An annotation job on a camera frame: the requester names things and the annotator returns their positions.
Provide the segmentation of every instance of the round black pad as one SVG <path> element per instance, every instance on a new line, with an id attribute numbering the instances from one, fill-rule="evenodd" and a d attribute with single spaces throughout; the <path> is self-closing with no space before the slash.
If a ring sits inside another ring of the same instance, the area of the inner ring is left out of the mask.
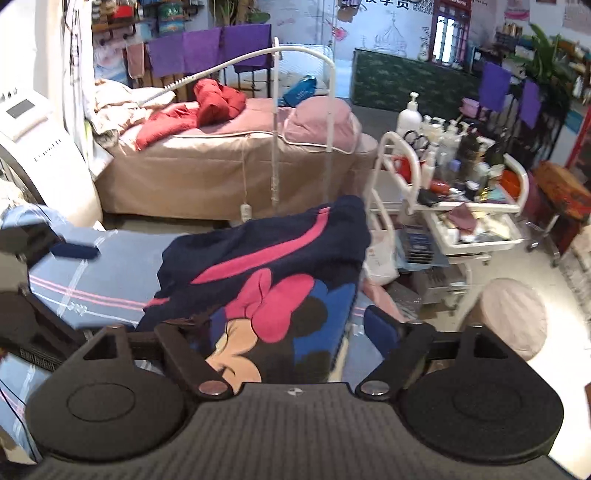
<path id="1" fill-rule="evenodd" d="M 180 428 L 184 400 L 176 385 L 133 365 L 104 362 L 64 364 L 31 396 L 26 418 L 41 447 L 76 460 L 123 460 Z"/>
<path id="2" fill-rule="evenodd" d="M 447 456 L 509 465 L 548 453 L 563 419 L 560 398 L 520 359 L 475 359 L 432 372 L 401 399 L 410 430 Z"/>

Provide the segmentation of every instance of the white pump bottle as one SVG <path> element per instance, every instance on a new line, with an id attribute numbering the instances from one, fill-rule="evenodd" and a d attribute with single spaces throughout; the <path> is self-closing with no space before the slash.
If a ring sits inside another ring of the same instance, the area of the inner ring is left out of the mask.
<path id="1" fill-rule="evenodd" d="M 398 121 L 396 123 L 396 133 L 401 137 L 409 130 L 418 132 L 421 128 L 423 117 L 418 113 L 417 92 L 410 92 L 411 100 L 407 103 L 405 110 L 398 114 Z"/>

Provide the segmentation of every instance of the potted plant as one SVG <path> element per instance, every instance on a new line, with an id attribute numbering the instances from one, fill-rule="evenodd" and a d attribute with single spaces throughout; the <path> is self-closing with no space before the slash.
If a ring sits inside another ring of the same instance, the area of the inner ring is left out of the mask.
<path id="1" fill-rule="evenodd" d="M 521 64 L 526 77 L 536 82 L 545 107 L 565 115 L 570 108 L 572 79 L 558 60 L 560 36 L 549 39 L 538 25 L 530 24 L 530 27 L 534 31 L 531 38 L 533 59 L 512 56 L 511 60 Z"/>
<path id="2" fill-rule="evenodd" d="M 255 0 L 210 0 L 214 17 L 223 25 L 265 23 L 270 15 L 255 7 Z"/>

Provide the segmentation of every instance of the purple towel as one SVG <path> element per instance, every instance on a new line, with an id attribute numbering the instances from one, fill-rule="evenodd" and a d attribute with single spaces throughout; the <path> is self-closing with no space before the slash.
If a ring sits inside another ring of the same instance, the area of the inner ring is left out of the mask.
<path id="1" fill-rule="evenodd" d="M 186 73 L 202 72 L 217 65 L 220 32 L 220 28 L 210 28 L 183 34 Z"/>
<path id="2" fill-rule="evenodd" d="M 271 47 L 271 25 L 233 25 L 222 29 L 219 63 L 235 59 L 252 51 Z M 237 73 L 266 69 L 271 66 L 271 55 L 243 60 L 234 65 Z"/>
<path id="3" fill-rule="evenodd" d="M 152 75 L 164 77 L 184 73 L 183 35 L 174 34 L 148 42 Z"/>
<path id="4" fill-rule="evenodd" d="M 523 95 L 521 96 L 521 105 L 519 106 L 519 118 L 528 127 L 534 128 L 541 106 L 540 90 L 537 84 L 526 80 L 525 86 L 523 87 Z"/>
<path id="5" fill-rule="evenodd" d="M 510 81 L 511 72 L 509 70 L 487 61 L 478 90 L 480 105 L 494 112 L 503 110 Z"/>

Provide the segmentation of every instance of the minnie mouse blanket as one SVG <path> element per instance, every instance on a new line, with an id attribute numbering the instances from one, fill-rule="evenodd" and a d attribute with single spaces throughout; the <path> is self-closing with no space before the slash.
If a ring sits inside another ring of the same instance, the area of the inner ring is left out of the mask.
<path id="1" fill-rule="evenodd" d="M 138 330 L 193 323 L 201 354 L 235 391 L 243 382 L 324 382 L 369 242 L 353 196 L 179 237 L 163 253 L 161 289 Z"/>

